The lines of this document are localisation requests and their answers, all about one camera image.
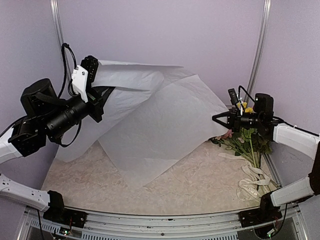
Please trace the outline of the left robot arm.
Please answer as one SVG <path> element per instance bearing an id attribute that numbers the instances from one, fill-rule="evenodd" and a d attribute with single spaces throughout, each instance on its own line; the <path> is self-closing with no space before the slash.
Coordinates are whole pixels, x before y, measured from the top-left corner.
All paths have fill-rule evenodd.
<path id="1" fill-rule="evenodd" d="M 71 75 L 76 93 L 69 99 L 57 96 L 48 78 L 27 87 L 20 98 L 26 112 L 0 135 L 0 161 L 27 157 L 46 145 L 46 140 L 61 147 L 64 133 L 80 126 L 90 116 L 102 121 L 104 105 L 113 92 L 111 86 L 92 86 L 99 62 L 89 55 L 77 65 Z M 43 218 L 69 227 L 83 228 L 87 213 L 65 207 L 63 196 L 57 191 L 37 190 L 0 176 L 0 194 L 43 213 Z"/>

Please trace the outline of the yellow fake flower stem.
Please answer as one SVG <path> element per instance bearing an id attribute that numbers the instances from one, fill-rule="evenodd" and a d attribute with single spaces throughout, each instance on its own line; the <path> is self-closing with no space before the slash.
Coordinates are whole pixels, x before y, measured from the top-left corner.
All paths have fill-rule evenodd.
<path id="1" fill-rule="evenodd" d="M 244 112 L 245 113 L 254 113 L 253 108 L 249 107 L 247 102 L 243 102 L 242 105 L 244 107 Z"/>

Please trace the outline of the pink fake flower bunch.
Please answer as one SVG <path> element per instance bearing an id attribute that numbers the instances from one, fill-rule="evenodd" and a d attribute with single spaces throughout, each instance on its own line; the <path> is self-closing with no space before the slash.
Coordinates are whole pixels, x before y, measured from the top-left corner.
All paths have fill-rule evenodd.
<path id="1" fill-rule="evenodd" d="M 216 136 L 209 139 L 215 145 L 225 145 L 228 151 L 234 151 L 237 157 L 243 157 L 254 167 L 261 167 L 263 154 L 270 154 L 272 149 L 270 141 L 262 137 L 254 128 L 241 128 L 239 132 L 230 130 L 223 136 Z"/>

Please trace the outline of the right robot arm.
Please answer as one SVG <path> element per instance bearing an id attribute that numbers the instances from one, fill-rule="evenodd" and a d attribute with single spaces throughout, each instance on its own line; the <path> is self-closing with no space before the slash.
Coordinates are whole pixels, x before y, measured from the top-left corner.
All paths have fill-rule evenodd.
<path id="1" fill-rule="evenodd" d="M 266 140 L 277 143 L 276 156 L 288 161 L 294 157 L 309 158 L 310 173 L 283 186 L 260 199 L 258 208 L 239 212 L 241 226 L 251 227 L 282 218 L 280 207 L 301 203 L 320 194 L 320 136 L 296 125 L 287 123 L 274 115 L 274 99 L 268 94 L 257 93 L 252 98 L 253 112 L 245 112 L 240 92 L 228 90 L 232 109 L 212 116 L 212 120 L 223 127 L 239 132 L 241 129 L 256 130 Z"/>

